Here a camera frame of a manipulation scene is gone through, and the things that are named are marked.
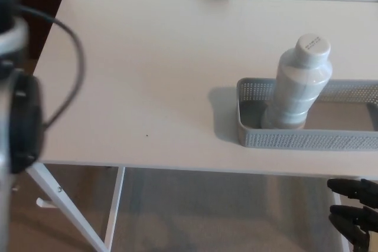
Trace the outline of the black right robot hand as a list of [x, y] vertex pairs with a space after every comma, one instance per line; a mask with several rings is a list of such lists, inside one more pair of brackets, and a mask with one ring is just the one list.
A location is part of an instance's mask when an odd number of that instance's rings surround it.
[[327, 181], [327, 186], [363, 205], [330, 206], [330, 223], [353, 246], [353, 251], [377, 251], [377, 184], [368, 179], [333, 178]]

